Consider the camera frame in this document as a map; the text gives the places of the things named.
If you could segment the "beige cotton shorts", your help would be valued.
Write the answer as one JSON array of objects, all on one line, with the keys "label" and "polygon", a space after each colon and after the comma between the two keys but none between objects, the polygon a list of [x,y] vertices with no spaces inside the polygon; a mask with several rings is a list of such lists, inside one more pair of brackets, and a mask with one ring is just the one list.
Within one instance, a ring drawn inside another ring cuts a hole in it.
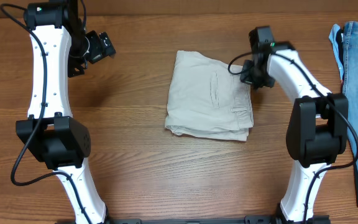
[{"label": "beige cotton shorts", "polygon": [[254,125],[250,85],[241,66],[179,50],[168,92],[165,128],[173,134],[246,141]]}]

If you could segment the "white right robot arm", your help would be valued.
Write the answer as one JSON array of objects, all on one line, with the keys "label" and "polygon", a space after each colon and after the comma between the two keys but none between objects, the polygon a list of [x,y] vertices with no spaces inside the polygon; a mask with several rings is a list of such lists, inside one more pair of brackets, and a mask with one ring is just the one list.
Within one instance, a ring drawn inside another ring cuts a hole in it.
[{"label": "white right robot arm", "polygon": [[249,32],[252,59],[241,82],[255,89],[278,83],[293,109],[286,146],[294,160],[287,191],[272,216],[247,216],[246,223],[330,223],[316,216],[314,202],[325,173],[346,148],[348,100],[320,84],[289,42],[277,42],[269,26]]}]

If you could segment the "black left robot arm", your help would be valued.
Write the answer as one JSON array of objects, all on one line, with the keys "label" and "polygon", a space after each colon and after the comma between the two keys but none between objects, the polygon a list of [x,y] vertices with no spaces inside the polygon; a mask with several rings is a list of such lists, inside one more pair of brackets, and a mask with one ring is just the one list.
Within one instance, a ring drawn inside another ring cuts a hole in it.
[{"label": "black left robot arm", "polygon": [[68,97],[71,77],[116,53],[106,33],[86,30],[86,17],[78,14],[84,7],[83,1],[47,1],[24,9],[34,71],[27,117],[16,123],[16,134],[60,180],[76,223],[110,223],[90,172],[90,132],[73,118]]}]

